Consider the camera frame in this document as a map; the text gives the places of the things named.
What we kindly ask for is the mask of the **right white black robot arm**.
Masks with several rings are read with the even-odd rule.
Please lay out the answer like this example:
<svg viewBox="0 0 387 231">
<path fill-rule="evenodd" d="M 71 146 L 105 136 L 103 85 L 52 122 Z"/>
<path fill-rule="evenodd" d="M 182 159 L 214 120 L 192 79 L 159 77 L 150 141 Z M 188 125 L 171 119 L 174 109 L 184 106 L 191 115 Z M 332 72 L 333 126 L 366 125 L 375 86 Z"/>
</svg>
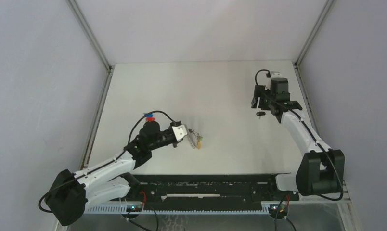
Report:
<svg viewBox="0 0 387 231">
<path fill-rule="evenodd" d="M 331 148 L 318 133 L 307 125 L 303 108 L 290 99 L 286 78 L 270 79 L 269 85 L 256 84 L 251 102 L 252 108 L 269 111 L 283 125 L 299 148 L 302 159 L 295 173 L 278 174 L 268 186 L 268 196 L 281 200 L 287 191 L 302 196 L 316 195 L 324 199 L 330 193 L 339 193 L 333 201 L 343 198 L 345 155 Z"/>
</svg>

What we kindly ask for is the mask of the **black capped silver key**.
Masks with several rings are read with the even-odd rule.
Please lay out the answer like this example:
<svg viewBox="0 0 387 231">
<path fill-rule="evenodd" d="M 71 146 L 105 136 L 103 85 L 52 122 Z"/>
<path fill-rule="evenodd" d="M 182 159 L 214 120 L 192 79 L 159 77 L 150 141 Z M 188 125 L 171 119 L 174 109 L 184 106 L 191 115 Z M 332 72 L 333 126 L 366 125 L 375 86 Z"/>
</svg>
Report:
<svg viewBox="0 0 387 231">
<path fill-rule="evenodd" d="M 259 111 L 259 112 L 256 112 L 256 116 L 261 119 L 262 116 L 265 116 L 266 115 L 266 112 L 264 111 Z"/>
</svg>

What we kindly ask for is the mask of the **silver keyring with chain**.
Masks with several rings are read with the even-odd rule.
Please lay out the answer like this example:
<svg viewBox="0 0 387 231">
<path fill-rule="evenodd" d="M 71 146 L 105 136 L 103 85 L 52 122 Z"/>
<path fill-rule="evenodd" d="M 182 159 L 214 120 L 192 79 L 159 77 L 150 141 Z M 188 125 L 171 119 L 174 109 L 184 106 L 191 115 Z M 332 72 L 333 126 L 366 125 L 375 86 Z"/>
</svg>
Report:
<svg viewBox="0 0 387 231">
<path fill-rule="evenodd" d="M 193 129 L 188 129 L 188 131 L 189 131 L 189 134 L 188 134 L 188 141 L 189 141 L 189 143 L 190 143 L 190 145 L 191 145 L 191 147 L 193 148 L 193 149 L 197 149 L 196 147 L 197 147 L 197 142 L 198 141 L 202 141 L 202 139 L 203 139 L 203 137 L 197 132 L 197 131 L 195 131 L 195 130 L 193 130 Z"/>
</svg>

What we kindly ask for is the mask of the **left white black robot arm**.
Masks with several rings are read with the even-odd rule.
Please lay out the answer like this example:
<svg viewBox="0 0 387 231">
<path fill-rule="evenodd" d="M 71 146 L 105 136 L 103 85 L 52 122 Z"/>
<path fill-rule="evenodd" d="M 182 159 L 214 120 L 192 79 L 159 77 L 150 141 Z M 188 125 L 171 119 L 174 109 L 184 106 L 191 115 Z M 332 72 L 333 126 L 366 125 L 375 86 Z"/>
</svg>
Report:
<svg viewBox="0 0 387 231">
<path fill-rule="evenodd" d="M 43 200 L 62 226 L 73 224 L 89 208 L 112 199 L 125 197 L 133 201 L 139 197 L 140 188 L 123 174 L 145 164 L 153 150 L 177 145 L 188 134 L 187 126 L 181 122 L 172 122 L 164 131 L 155 121 L 145 122 L 119 154 L 74 173 L 68 169 L 61 171 Z"/>
</svg>

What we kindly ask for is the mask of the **yellow capped key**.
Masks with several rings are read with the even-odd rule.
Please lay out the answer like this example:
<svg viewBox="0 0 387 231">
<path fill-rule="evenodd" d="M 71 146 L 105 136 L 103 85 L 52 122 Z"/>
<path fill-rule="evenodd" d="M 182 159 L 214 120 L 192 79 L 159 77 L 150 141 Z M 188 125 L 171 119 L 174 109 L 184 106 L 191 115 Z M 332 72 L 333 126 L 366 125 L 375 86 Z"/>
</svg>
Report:
<svg viewBox="0 0 387 231">
<path fill-rule="evenodd" d="M 201 145 L 201 142 L 200 142 L 200 141 L 198 141 L 198 142 L 197 142 L 197 147 L 196 147 L 196 148 L 197 148 L 198 150 L 200 150 L 200 149 L 201 149 L 201 147 L 202 147 L 202 145 Z"/>
</svg>

